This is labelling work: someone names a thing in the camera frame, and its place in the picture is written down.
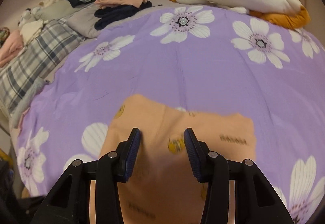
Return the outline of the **dark navy folded garment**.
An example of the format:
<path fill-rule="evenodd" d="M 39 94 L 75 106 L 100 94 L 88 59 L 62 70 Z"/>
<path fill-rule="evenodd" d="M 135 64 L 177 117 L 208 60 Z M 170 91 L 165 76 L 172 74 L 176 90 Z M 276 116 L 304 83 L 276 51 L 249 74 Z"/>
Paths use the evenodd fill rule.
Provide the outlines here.
<path fill-rule="evenodd" d="M 151 8 L 152 6 L 152 2 L 147 1 L 146 3 L 142 3 L 139 8 L 130 4 L 123 4 L 116 7 L 106 7 L 96 10 L 94 16 L 99 18 L 99 20 L 94 24 L 94 28 L 96 30 L 102 30 L 113 22 L 134 16 L 138 12 L 146 8 Z"/>

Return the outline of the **olive grey pillow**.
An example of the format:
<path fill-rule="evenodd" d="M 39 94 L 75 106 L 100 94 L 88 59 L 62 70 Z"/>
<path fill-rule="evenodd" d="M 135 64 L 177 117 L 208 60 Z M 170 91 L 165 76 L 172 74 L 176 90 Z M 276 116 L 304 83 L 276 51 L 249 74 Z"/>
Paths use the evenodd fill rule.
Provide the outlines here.
<path fill-rule="evenodd" d="M 39 20 L 51 21 L 53 19 L 61 19 L 79 11 L 78 8 L 73 8 L 69 1 L 60 0 L 48 7 L 42 8 L 36 12 L 34 17 Z"/>

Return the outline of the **grey plaid blanket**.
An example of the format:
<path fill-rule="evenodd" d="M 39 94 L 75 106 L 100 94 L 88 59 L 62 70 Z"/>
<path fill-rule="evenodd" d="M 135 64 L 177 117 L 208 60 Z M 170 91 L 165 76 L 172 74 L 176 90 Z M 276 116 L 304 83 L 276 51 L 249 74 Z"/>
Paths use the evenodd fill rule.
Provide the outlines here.
<path fill-rule="evenodd" d="M 14 112 L 36 78 L 45 78 L 85 37 L 64 20 L 52 20 L 23 53 L 1 69 L 1 110 Z"/>

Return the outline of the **purple floral bed sheet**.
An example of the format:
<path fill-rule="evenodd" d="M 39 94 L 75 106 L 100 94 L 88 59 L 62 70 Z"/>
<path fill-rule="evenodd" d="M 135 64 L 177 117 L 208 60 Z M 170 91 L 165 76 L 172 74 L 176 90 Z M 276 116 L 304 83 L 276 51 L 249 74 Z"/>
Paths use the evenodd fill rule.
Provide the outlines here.
<path fill-rule="evenodd" d="M 259 167 L 294 223 L 324 196 L 324 48 L 290 31 L 207 6 L 154 11 L 71 52 L 23 118 L 17 164 L 31 197 L 76 159 L 95 161 L 126 98 L 253 121 Z"/>

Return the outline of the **cream folded cloth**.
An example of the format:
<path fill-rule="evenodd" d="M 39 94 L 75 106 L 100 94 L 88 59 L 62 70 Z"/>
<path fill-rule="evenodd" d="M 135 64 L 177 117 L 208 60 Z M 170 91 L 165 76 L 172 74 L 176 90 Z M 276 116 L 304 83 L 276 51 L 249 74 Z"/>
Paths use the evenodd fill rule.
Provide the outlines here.
<path fill-rule="evenodd" d="M 42 31 L 43 27 L 48 23 L 42 19 L 26 23 L 20 29 L 24 46 L 27 46 L 33 39 L 35 39 Z"/>

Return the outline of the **orange duck print shirt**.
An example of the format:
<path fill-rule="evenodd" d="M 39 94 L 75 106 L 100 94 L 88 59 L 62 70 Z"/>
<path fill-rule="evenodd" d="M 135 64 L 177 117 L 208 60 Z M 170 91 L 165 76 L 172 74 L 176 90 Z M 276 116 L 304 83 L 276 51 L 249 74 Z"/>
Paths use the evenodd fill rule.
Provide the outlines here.
<path fill-rule="evenodd" d="M 207 185 L 194 177 L 184 145 L 184 131 L 232 161 L 256 158 L 253 121 L 241 114 L 181 111 L 136 94 L 125 99 L 110 123 L 101 149 L 106 154 L 142 133 L 131 178 L 118 185 L 125 223 L 199 223 Z"/>

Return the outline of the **pink cloth pile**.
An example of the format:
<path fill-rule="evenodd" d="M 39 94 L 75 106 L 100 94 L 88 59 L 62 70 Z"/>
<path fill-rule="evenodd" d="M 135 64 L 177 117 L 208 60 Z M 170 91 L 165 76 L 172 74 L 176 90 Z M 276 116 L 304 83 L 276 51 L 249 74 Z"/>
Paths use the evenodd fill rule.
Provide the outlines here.
<path fill-rule="evenodd" d="M 6 41 L 4 42 L 3 46 L 0 50 L 0 67 L 2 68 L 7 63 L 9 63 L 14 57 L 20 53 L 23 49 L 23 39 L 20 35 L 19 29 L 13 31 Z"/>

